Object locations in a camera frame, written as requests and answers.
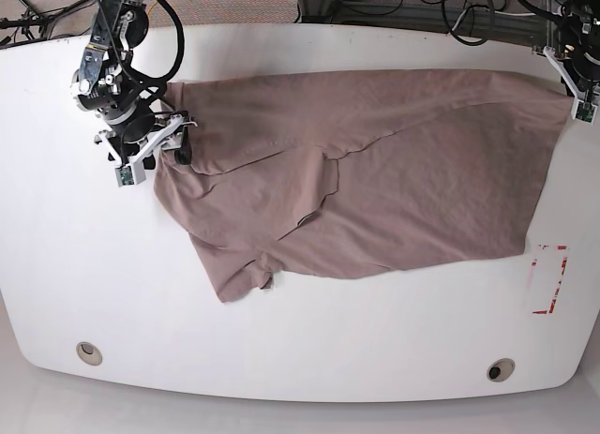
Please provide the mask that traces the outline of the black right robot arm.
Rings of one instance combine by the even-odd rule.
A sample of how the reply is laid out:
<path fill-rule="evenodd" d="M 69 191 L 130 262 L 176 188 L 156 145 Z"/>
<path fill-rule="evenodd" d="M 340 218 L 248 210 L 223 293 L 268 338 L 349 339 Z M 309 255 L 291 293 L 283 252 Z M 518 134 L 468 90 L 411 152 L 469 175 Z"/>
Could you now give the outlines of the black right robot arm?
<path fill-rule="evenodd" d="M 97 0 L 91 35 L 70 86 L 78 106 L 106 124 L 94 142 L 107 149 L 121 187 L 142 183 L 156 167 L 157 152 L 172 151 L 183 165 L 192 159 L 188 127 L 195 122 L 164 97 L 183 63 L 183 24 L 166 0 L 156 3 L 176 32 L 176 55 L 166 74 L 152 77 L 132 66 L 134 50 L 149 29 L 144 0 Z"/>

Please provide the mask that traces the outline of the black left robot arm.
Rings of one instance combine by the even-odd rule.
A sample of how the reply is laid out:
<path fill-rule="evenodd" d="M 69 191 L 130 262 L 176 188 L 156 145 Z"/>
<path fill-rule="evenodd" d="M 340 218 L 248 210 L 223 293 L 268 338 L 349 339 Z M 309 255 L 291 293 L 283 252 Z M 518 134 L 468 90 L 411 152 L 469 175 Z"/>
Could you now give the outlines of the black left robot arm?
<path fill-rule="evenodd" d="M 571 117 L 592 125 L 599 117 L 599 0 L 562 0 L 556 12 L 517 1 L 553 25 L 541 54 L 573 98 Z"/>

